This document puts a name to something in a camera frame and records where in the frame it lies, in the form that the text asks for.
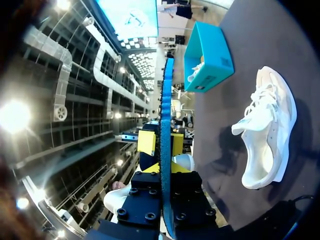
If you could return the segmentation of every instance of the yellow block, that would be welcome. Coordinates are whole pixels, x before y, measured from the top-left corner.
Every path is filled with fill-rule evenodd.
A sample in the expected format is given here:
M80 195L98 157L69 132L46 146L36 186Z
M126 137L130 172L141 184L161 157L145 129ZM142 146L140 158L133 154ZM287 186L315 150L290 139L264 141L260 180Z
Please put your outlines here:
M183 153L184 135L181 133L171 133L171 136L173 136L172 156L174 157Z
M152 172L155 172L155 173L160 172L159 163L156 163L155 165L153 165L143 171L143 173L152 173ZM180 166L179 164L176 164L175 162L171 161L171 173L175 174L177 172L190 173L189 170L187 170L184 167Z
M155 149L156 149L155 132L140 130L138 134L137 151L148 154L150 156L154 156Z

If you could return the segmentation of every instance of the screen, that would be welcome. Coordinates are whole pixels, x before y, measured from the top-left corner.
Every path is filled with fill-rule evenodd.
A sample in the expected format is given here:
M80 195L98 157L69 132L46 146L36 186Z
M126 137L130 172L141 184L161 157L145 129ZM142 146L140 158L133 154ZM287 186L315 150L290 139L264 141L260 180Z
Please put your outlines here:
M156 0L96 0L120 39L158 36Z

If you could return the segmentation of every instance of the sneaker sole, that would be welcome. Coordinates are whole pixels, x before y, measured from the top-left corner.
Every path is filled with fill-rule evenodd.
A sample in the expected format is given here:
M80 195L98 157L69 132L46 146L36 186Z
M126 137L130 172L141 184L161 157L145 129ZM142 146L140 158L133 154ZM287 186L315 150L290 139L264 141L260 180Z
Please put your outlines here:
M295 102L294 96L293 96L293 94L292 94L287 82L285 81L285 79L277 71L272 69L272 72L278 78L282 79L282 81L284 82L286 91L287 91L287 93L289 93L289 97L290 97L290 100L291 100L291 113L292 113L292 116L291 116L291 122L290 122L290 126L289 126L289 134L288 134L288 138L286 139L286 141L284 143L284 149L283 149L283 152L282 152L282 161L281 161L279 170L278 170L276 176L273 179L273 182L281 182L283 177L284 177L284 175L285 175L286 168L287 168L288 161L289 161L289 141L290 141L290 135L291 135L292 129L294 128L294 125L295 125L295 123L297 121L297 107L296 107L296 102Z

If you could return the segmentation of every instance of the blue box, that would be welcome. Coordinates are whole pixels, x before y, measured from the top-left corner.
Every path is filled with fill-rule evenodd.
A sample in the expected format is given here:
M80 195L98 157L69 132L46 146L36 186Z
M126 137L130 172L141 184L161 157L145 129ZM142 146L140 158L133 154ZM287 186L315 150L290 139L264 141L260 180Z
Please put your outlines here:
M204 65L195 75L192 82L188 76L194 73L194 68ZM234 73L231 55L220 27L196 22L184 54L184 89L188 92L205 93Z

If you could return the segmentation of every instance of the dark table surface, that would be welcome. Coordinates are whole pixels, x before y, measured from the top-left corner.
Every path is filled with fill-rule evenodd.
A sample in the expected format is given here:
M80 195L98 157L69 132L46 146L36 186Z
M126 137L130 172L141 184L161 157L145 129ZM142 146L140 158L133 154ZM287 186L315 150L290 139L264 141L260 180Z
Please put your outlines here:
M196 94L193 157L203 184L236 230L280 200L315 194L320 183L320 62L302 28L275 0L235 0L220 24L235 73ZM282 182L260 190L243 187L247 151L231 125L243 117L260 67L269 66L288 83L296 103L289 162ZM304 210L309 200L301 201Z

